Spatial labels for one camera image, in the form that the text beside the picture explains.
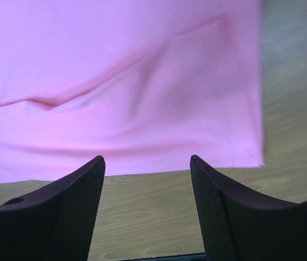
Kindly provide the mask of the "pink t shirt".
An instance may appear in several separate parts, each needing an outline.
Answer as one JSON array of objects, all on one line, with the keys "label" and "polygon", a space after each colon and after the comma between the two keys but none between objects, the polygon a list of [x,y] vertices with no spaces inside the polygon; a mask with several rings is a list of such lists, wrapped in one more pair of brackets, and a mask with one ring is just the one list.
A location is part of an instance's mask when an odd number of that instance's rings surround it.
[{"label": "pink t shirt", "polygon": [[0,183],[264,163],[261,1],[0,1]]}]

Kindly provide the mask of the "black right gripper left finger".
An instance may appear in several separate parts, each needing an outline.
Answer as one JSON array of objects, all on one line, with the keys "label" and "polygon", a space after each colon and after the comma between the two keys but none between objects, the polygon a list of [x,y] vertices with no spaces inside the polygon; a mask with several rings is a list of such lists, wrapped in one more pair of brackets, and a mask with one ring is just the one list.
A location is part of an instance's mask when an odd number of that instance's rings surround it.
[{"label": "black right gripper left finger", "polygon": [[105,175],[97,156],[0,205],[0,260],[87,260]]}]

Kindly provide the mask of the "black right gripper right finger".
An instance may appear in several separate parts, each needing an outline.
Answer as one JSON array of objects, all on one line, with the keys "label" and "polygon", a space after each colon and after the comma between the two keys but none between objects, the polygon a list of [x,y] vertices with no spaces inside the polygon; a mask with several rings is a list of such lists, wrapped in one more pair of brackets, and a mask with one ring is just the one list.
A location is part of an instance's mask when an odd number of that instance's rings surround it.
[{"label": "black right gripper right finger", "polygon": [[207,260],[307,260],[307,201],[262,194],[196,155],[190,171]]}]

